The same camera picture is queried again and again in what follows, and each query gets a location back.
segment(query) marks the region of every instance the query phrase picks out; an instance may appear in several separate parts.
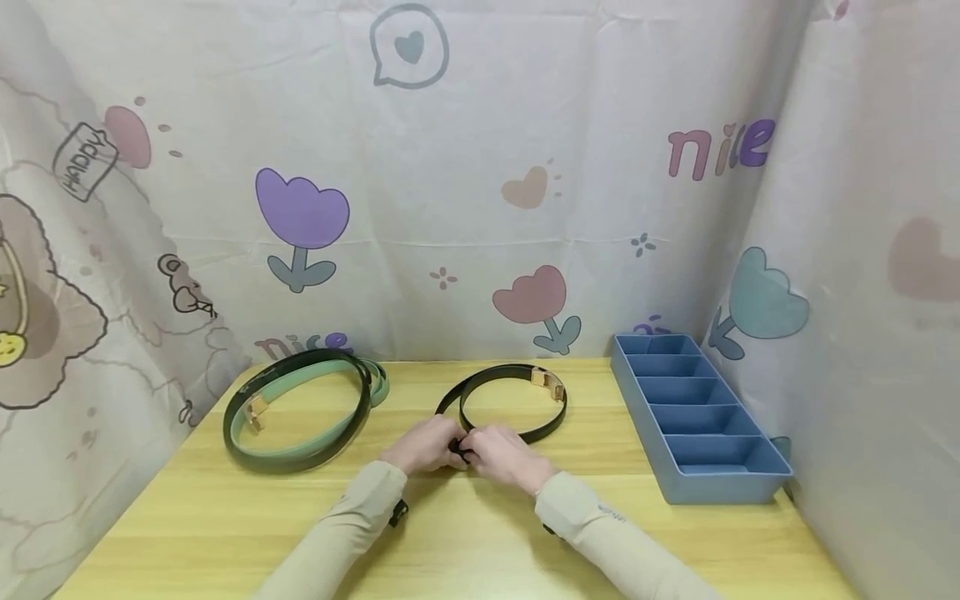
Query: gold belt buckle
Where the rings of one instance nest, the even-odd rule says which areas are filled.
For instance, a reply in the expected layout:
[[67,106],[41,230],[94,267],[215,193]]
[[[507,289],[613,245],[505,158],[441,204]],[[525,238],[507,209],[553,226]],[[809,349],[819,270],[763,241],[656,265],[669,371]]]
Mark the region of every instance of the gold belt buckle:
[[243,413],[247,418],[247,423],[253,428],[253,433],[260,433],[266,428],[266,425],[260,419],[260,415],[266,412],[268,408],[270,408],[270,404],[260,394],[252,397],[249,402],[244,404]]
[[530,370],[530,383],[550,391],[550,397],[557,402],[564,399],[564,383],[560,378],[540,367],[534,367]]

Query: black belt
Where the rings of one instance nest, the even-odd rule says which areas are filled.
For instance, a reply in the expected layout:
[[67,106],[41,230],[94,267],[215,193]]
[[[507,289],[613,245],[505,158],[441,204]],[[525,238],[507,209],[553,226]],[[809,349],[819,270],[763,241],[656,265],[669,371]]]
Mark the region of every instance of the black belt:
[[[239,445],[239,431],[245,423],[257,433],[263,428],[260,416],[270,402],[309,379],[336,371],[356,371],[360,376],[360,398],[352,415],[321,436],[293,448],[263,452]],[[294,354],[254,375],[233,395],[224,413],[224,445],[233,460],[252,471],[287,474],[309,470],[336,456],[389,390],[387,374],[371,360],[332,348]]]
[[[444,399],[440,401],[440,405],[437,407],[435,414],[442,415],[446,409],[450,407],[450,404],[453,404],[453,402],[459,398],[460,423],[464,426],[464,429],[469,432],[470,429],[473,429],[473,423],[471,423],[470,420],[467,419],[467,415],[464,414],[464,404],[467,403],[467,398],[474,390],[495,379],[525,379],[536,386],[549,390],[550,396],[562,404],[557,416],[546,425],[519,434],[524,442],[528,444],[539,442],[556,431],[557,427],[560,427],[560,423],[564,422],[564,417],[566,417],[566,387],[563,382],[557,375],[546,369],[535,365],[521,364],[497,365],[467,377],[446,393]],[[465,456],[466,452],[460,449],[459,441],[453,440],[450,442],[450,451],[459,454],[465,461],[467,460]]]

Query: white curtain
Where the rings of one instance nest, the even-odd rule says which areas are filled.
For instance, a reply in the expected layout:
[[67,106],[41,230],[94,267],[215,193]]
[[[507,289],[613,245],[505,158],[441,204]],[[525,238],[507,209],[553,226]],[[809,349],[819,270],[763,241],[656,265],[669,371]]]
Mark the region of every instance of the white curtain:
[[958,21],[7,0],[0,600],[54,591],[251,361],[600,356],[622,331],[704,340],[867,597],[948,597]]

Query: speech bubble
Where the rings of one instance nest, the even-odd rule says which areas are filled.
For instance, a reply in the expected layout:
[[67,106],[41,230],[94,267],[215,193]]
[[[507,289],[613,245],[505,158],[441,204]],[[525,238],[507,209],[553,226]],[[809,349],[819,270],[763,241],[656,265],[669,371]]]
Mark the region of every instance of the speech bubble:
[[444,24],[422,4],[399,4],[370,26],[376,69],[374,85],[423,89],[438,82],[450,64]]

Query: hand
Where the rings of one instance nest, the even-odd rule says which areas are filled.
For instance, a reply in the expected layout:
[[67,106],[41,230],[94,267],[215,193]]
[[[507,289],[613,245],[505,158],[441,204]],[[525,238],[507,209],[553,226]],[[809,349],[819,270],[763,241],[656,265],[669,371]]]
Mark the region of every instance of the hand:
[[460,449],[472,452],[470,466],[493,481],[518,486],[536,495],[557,468],[535,452],[510,427],[487,425],[477,427],[460,441]]
[[462,440],[466,435],[467,432],[457,421],[434,415],[411,427],[394,445],[380,454],[379,460],[390,463],[408,475],[447,466],[466,470],[464,459],[447,447],[450,440]]

